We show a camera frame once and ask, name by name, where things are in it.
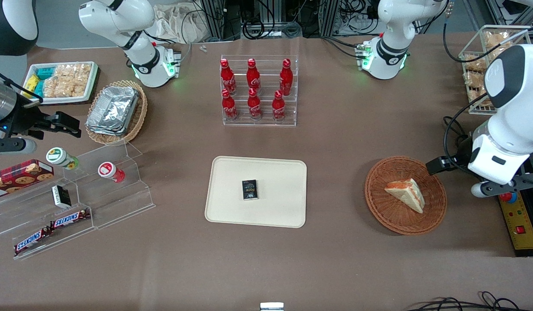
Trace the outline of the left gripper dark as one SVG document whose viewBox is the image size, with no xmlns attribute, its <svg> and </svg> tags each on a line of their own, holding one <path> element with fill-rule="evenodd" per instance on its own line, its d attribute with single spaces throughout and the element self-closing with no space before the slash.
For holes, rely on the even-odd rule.
<svg viewBox="0 0 533 311">
<path fill-rule="evenodd" d="M 454 171 L 456 168 L 452 165 L 448 157 L 437 157 L 426 163 L 426 169 L 429 175 L 437 175 L 446 171 Z M 472 195 L 475 197 L 493 197 L 531 188 L 533 188 L 533 173 L 523 173 L 521 175 L 515 175 L 506 184 L 498 184 L 493 181 L 476 183 L 472 185 Z"/>
</svg>

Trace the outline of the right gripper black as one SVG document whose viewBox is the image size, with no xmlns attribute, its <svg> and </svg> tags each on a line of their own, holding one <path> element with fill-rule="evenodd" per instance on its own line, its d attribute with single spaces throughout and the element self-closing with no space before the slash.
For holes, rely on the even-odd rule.
<svg viewBox="0 0 533 311">
<path fill-rule="evenodd" d="M 5 117 L 0 117 L 0 154 L 31 154 L 37 142 L 44 137 L 43 130 L 81 137 L 77 118 L 61 111 L 44 114 L 39 108 L 17 106 Z"/>
</svg>

